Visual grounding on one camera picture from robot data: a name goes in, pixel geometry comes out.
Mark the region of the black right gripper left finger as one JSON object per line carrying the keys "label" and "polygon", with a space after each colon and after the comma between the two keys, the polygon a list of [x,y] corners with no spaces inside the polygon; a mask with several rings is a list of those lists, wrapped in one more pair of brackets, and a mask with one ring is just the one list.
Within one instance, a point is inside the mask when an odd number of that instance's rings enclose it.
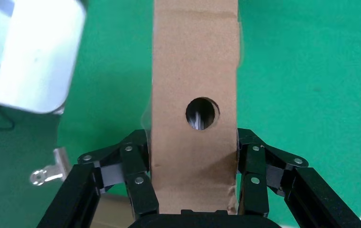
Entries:
{"label": "black right gripper left finger", "polygon": [[135,221],[132,228],[152,228],[159,203],[147,172],[148,146],[143,130],[116,145],[79,157],[40,220],[39,228],[89,228],[102,194],[126,186]]}

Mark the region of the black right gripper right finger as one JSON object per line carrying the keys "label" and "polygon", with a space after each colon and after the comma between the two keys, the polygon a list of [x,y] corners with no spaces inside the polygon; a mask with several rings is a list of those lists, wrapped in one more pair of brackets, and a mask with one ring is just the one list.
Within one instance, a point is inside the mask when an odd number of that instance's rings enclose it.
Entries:
{"label": "black right gripper right finger", "polygon": [[271,190],[301,228],[361,228],[360,218],[306,159],[266,144],[250,129],[239,128],[238,139],[239,215],[269,222]]}

